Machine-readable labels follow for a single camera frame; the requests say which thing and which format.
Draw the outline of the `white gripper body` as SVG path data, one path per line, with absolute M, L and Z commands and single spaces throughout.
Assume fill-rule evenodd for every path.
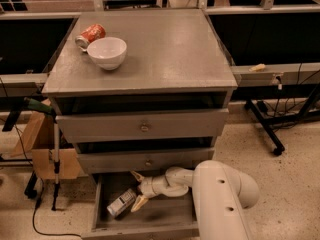
M 167 180 L 164 176 L 145 177 L 139 185 L 140 192 L 146 198 L 153 198 L 162 194 L 166 187 Z

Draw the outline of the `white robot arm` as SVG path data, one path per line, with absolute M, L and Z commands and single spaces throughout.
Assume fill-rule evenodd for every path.
M 251 176 L 214 160 L 193 170 L 171 167 L 161 176 L 132 175 L 140 190 L 133 212 L 159 195 L 191 193 L 201 240 L 253 240 L 244 215 L 259 200 L 259 187 Z

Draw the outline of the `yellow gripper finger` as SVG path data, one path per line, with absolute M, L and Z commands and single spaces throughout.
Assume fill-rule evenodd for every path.
M 136 172 L 136 171 L 130 171 L 130 173 L 134 176 L 134 178 L 138 181 L 138 182 L 142 182 L 144 180 L 144 176 L 141 175 L 140 173 Z
M 131 211 L 132 211 L 132 212 L 138 211 L 138 210 L 141 209 L 148 201 L 149 201 L 149 199 L 148 199 L 147 197 L 145 197 L 144 195 L 139 195 L 139 196 L 136 198 L 136 200 L 135 200 L 135 202 L 134 202 L 134 204 L 133 204 L 133 206 L 132 206 L 132 208 L 131 208 Z

